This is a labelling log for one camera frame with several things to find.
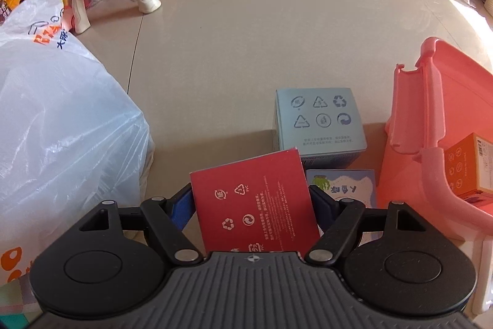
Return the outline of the pink plastic storage bin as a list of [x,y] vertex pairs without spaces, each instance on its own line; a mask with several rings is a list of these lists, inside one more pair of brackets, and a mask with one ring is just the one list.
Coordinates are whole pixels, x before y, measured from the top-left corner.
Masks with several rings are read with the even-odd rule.
[[439,38],[421,45],[414,69],[396,66],[377,204],[411,206],[446,236],[492,234],[492,216],[457,197],[446,180],[445,150],[467,135],[492,138],[492,75]]

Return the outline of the light blue cardboard box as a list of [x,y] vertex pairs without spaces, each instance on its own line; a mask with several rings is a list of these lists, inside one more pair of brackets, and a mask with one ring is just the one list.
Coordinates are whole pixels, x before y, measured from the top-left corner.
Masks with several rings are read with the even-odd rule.
[[297,149],[306,170],[344,169],[367,150],[350,88],[276,91],[274,147]]

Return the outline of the white plastic shopping bag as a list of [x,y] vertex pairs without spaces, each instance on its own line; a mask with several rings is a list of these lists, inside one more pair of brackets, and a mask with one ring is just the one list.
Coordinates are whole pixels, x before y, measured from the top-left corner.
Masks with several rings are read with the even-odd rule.
[[26,0],[1,27],[1,281],[99,202],[144,197],[143,112],[65,27],[62,0]]

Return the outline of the orange cardboard box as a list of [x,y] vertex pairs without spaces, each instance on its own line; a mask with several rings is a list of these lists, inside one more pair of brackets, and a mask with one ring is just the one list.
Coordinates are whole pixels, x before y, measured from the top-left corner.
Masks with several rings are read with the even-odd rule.
[[492,142],[472,133],[445,150],[452,192],[477,207],[492,203]]

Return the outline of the red cardboard box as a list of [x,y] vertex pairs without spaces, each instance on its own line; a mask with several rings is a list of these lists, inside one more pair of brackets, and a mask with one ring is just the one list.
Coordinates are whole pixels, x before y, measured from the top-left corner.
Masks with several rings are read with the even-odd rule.
[[304,255],[320,238],[296,149],[198,170],[190,182],[208,253]]

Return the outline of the blue cartoon picture box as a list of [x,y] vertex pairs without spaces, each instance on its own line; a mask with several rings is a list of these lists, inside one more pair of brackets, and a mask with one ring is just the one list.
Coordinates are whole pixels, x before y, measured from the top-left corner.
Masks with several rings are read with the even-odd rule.
[[307,170],[309,185],[317,185],[335,200],[352,198],[376,208],[376,181],[373,170]]

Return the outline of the white foam tray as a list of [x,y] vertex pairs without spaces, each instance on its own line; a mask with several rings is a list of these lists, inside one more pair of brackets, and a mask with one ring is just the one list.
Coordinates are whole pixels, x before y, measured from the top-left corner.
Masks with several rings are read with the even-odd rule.
[[481,315],[492,308],[492,237],[488,236],[473,245],[472,261],[476,268],[477,283],[471,310]]

